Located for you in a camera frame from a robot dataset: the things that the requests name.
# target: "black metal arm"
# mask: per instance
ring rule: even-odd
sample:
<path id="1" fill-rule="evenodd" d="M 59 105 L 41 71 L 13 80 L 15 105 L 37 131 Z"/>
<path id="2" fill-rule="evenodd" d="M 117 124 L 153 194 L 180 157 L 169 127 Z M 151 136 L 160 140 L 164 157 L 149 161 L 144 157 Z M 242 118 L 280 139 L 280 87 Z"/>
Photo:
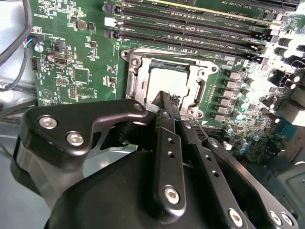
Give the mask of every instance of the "black metal arm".
<path id="1" fill-rule="evenodd" d="M 297 229 L 293 216 L 213 138 L 201 142 L 159 92 L 154 114 L 135 100 L 35 108 L 24 116 L 11 171 L 40 194 L 46 229 Z M 84 178 L 101 148 L 138 150 Z"/>

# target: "motherboard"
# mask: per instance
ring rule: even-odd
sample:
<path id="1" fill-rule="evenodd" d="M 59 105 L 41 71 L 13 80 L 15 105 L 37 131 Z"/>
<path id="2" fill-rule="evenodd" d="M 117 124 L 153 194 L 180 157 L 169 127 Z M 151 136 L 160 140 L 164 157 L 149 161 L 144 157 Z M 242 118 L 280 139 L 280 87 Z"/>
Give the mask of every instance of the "motherboard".
<path id="1" fill-rule="evenodd" d="M 198 120 L 253 163 L 284 150 L 278 139 L 305 126 L 304 1 L 31 0 L 31 7 L 40 106 L 132 98 L 153 110 L 163 90 L 178 100 L 182 119 Z"/>

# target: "silver screw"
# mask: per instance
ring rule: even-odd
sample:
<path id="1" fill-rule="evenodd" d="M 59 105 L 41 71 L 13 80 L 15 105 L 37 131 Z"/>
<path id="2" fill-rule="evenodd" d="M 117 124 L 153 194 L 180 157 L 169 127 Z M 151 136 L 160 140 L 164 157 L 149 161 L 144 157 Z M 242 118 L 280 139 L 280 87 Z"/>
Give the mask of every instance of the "silver screw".
<path id="1" fill-rule="evenodd" d="M 163 111 L 163 115 L 164 115 L 165 117 L 167 117 L 168 119 L 171 118 L 171 115 L 170 115 L 168 112 L 166 112 L 166 111 Z"/>
<path id="2" fill-rule="evenodd" d="M 214 140 L 211 140 L 211 144 L 212 144 L 215 148 L 218 147 L 218 144 L 217 144 Z"/>
<path id="3" fill-rule="evenodd" d="M 260 137 L 258 135 L 253 137 L 253 141 L 258 142 L 260 140 Z"/>
<path id="4" fill-rule="evenodd" d="M 39 119 L 39 124 L 46 129 L 53 129 L 57 127 L 57 122 L 54 118 L 51 117 L 43 117 Z"/>
<path id="5" fill-rule="evenodd" d="M 135 109 L 137 109 L 138 111 L 142 111 L 143 108 L 139 105 L 139 104 L 134 104 L 133 105 Z"/>
<path id="6" fill-rule="evenodd" d="M 73 146 L 80 146 L 84 143 L 83 137 L 78 133 L 69 133 L 67 135 L 67 141 Z"/>
<path id="7" fill-rule="evenodd" d="M 170 203 L 177 204 L 179 202 L 179 194 L 173 187 L 165 187 L 164 193 Z"/>
<path id="8" fill-rule="evenodd" d="M 34 46 L 34 50 L 35 50 L 36 52 L 42 53 L 42 52 L 43 52 L 43 46 L 42 46 L 41 44 L 36 44 L 36 45 Z"/>
<path id="9" fill-rule="evenodd" d="M 135 67 L 139 67 L 141 62 L 137 58 L 132 59 L 132 65 Z"/>
<path id="10" fill-rule="evenodd" d="M 290 226 L 294 224 L 292 220 L 289 218 L 289 216 L 287 216 L 285 213 L 282 213 L 282 217 Z"/>
<path id="11" fill-rule="evenodd" d="M 229 209 L 229 216 L 236 226 L 238 226 L 238 227 L 243 226 L 242 218 L 234 209 L 232 209 L 232 208 Z"/>
<path id="12" fill-rule="evenodd" d="M 281 219 L 278 217 L 277 214 L 275 214 L 274 211 L 270 211 L 270 215 L 271 215 L 271 218 L 273 219 L 273 221 L 274 221 L 278 226 L 281 226 L 281 225 L 282 225 Z"/>
<path id="13" fill-rule="evenodd" d="M 187 123 L 187 122 L 184 122 L 184 125 L 185 125 L 186 128 L 188 128 L 188 129 L 191 129 L 191 128 L 192 128 L 191 125 L 190 125 L 189 123 Z"/>

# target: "blue wire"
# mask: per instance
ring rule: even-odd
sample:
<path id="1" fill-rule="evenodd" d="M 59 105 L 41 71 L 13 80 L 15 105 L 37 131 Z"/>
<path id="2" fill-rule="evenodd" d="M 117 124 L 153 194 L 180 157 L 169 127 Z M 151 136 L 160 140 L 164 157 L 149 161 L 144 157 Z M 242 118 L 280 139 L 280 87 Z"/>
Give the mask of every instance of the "blue wire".
<path id="1" fill-rule="evenodd" d="M 33 39 L 29 39 L 26 43 L 25 43 L 25 47 L 28 47 L 28 44 L 31 43 L 33 41 Z"/>

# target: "black cable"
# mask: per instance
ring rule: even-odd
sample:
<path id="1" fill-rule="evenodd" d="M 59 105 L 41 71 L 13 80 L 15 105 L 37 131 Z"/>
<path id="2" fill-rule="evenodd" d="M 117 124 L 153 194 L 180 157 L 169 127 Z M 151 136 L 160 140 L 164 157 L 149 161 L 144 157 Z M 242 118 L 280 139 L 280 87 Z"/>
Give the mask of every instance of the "black cable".
<path id="1" fill-rule="evenodd" d="M 20 71 L 19 71 L 19 74 L 18 74 L 17 78 L 14 80 L 14 82 L 10 83 L 5 88 L 0 88 L 0 92 L 7 92 L 9 90 L 12 90 L 20 82 L 21 77 L 24 73 L 25 66 L 26 66 L 27 61 L 28 61 L 29 53 L 30 53 L 29 49 L 24 48 L 23 61 L 22 61 L 21 68 L 20 68 Z"/>
<path id="2" fill-rule="evenodd" d="M 34 97 L 37 96 L 36 92 L 31 91 L 31 90 L 29 90 L 29 89 L 26 89 L 26 88 L 24 88 L 24 87 L 18 86 L 18 85 L 15 86 L 15 87 L 13 88 L 13 90 L 14 90 L 14 91 L 17 91 L 17 92 L 22 92 L 22 93 L 24 93 L 24 94 L 28 94 L 28 95 L 34 96 Z"/>
<path id="3" fill-rule="evenodd" d="M 10 159 L 13 158 L 13 155 L 9 153 L 9 151 L 1 141 L 0 141 L 0 148 L 3 150 L 5 156 L 7 156 Z"/>
<path id="4" fill-rule="evenodd" d="M 25 20 L 24 29 L 21 32 L 21 34 L 16 38 L 16 40 L 14 40 L 13 43 L 10 44 L 10 46 L 7 47 L 7 49 L 0 54 L 0 66 L 2 66 L 13 55 L 13 53 L 19 48 L 20 45 L 22 45 L 24 40 L 28 37 L 28 35 L 31 32 L 33 18 L 32 18 L 30 1 L 22 0 L 22 3 L 24 8 L 24 20 Z"/>
<path id="5" fill-rule="evenodd" d="M 22 104 L 10 107 L 4 111 L 0 111 L 0 119 L 8 117 L 8 116 L 12 116 L 12 115 L 21 114 L 21 113 L 27 111 L 27 109 L 31 109 L 31 106 L 33 106 L 33 105 L 37 105 L 37 100 L 22 103 Z"/>

